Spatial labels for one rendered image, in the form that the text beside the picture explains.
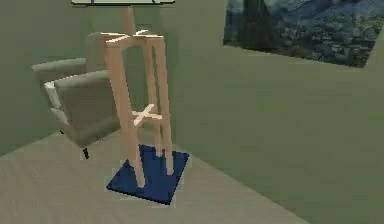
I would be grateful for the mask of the wooden floor lamp stand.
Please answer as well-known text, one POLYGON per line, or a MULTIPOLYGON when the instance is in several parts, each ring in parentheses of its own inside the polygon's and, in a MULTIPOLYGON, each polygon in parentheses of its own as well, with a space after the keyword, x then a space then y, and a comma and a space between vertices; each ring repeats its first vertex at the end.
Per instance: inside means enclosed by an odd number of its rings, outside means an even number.
POLYGON ((165 38, 135 27, 134 9, 138 4, 155 6, 161 0, 70 0, 76 6, 115 6, 123 9, 124 31, 104 32, 105 59, 112 87, 121 135, 128 151, 128 162, 134 169, 137 186, 146 184, 140 156, 137 131, 149 122, 153 125, 156 155, 165 158, 166 174, 174 173, 170 110, 168 97, 165 38), (122 52, 140 46, 144 50, 148 105, 137 112, 132 109, 122 52))

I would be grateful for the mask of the dark blue floor cloth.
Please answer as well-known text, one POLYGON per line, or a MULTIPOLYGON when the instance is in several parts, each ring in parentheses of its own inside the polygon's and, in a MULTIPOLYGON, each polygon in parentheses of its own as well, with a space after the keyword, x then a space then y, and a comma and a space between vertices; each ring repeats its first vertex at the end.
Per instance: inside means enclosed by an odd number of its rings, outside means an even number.
POLYGON ((140 156, 146 184, 139 188, 133 167, 125 161, 106 188, 121 194, 170 205, 189 159, 185 152, 173 151, 174 173, 166 173, 165 157, 157 157, 152 146, 140 145, 140 156))

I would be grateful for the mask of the blue landscape wall painting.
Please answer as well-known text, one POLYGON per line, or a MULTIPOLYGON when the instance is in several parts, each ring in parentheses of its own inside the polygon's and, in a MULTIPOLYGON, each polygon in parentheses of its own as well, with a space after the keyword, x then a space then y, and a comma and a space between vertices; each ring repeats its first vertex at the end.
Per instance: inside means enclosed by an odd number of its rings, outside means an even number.
POLYGON ((384 0, 228 0, 223 44, 363 68, 383 26, 384 0))

